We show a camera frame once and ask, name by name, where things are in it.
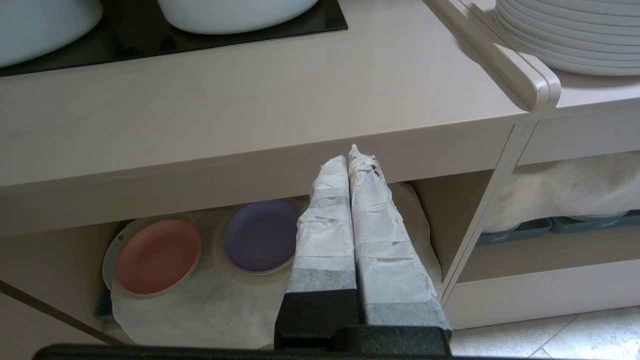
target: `induction cooktop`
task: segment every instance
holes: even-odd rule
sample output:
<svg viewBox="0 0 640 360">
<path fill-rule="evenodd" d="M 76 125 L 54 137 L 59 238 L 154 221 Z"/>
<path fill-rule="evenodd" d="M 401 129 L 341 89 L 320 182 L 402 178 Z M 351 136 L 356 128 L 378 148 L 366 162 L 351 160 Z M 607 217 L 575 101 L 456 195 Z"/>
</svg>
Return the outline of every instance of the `induction cooktop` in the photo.
<svg viewBox="0 0 640 360">
<path fill-rule="evenodd" d="M 270 28 L 233 35 L 197 35 L 174 28 L 156 0 L 101 0 L 104 15 L 89 33 L 52 53 L 0 68 L 0 76 L 124 61 L 346 30 L 337 0 L 319 0 L 302 15 Z"/>
</svg>

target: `white tile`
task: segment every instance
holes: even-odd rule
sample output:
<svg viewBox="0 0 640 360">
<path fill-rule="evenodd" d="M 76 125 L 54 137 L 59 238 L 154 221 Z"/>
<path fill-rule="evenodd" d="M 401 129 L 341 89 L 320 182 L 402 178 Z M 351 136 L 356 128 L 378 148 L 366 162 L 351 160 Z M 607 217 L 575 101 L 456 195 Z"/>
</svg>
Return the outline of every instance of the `white tile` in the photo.
<svg viewBox="0 0 640 360">
<path fill-rule="evenodd" d="M 451 351 L 456 356 L 529 357 L 574 318 L 568 315 L 454 331 Z"/>
<path fill-rule="evenodd" d="M 555 359 L 640 359 L 640 309 L 580 314 L 544 349 Z"/>
<path fill-rule="evenodd" d="M 529 357 L 531 359 L 552 359 L 552 357 L 550 357 L 543 348 L 539 348 L 538 351 L 534 352 L 533 355 Z"/>
</svg>

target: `pink plate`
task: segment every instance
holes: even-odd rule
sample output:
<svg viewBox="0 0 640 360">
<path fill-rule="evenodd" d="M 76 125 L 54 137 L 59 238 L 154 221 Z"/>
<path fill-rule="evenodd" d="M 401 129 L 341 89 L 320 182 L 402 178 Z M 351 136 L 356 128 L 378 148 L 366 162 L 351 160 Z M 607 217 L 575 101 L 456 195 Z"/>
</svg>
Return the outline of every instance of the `pink plate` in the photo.
<svg viewBox="0 0 640 360">
<path fill-rule="evenodd" d="M 127 291 L 160 295 L 185 281 L 200 259 L 200 234 L 181 220 L 162 220 L 136 234 L 118 258 L 118 280 Z"/>
</svg>

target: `white cloth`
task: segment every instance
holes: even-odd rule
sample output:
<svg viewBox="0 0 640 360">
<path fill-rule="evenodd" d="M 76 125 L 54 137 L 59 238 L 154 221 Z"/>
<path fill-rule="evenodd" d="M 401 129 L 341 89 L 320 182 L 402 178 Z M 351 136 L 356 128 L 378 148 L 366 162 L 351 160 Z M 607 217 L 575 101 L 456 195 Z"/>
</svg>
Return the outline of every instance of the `white cloth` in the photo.
<svg viewBox="0 0 640 360">
<path fill-rule="evenodd" d="M 631 209 L 640 209 L 640 151 L 516 167 L 486 227 Z"/>
</svg>

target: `purple plate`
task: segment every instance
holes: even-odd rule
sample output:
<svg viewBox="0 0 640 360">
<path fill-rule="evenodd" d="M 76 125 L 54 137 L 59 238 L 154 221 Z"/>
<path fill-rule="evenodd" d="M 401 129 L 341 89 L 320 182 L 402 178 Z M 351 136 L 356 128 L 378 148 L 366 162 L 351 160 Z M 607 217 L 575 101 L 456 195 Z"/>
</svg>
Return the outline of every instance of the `purple plate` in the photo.
<svg viewBox="0 0 640 360">
<path fill-rule="evenodd" d="M 286 266 L 296 253 L 298 209 L 282 200 L 249 204 L 225 230 L 225 254 L 238 269 L 268 274 Z"/>
</svg>

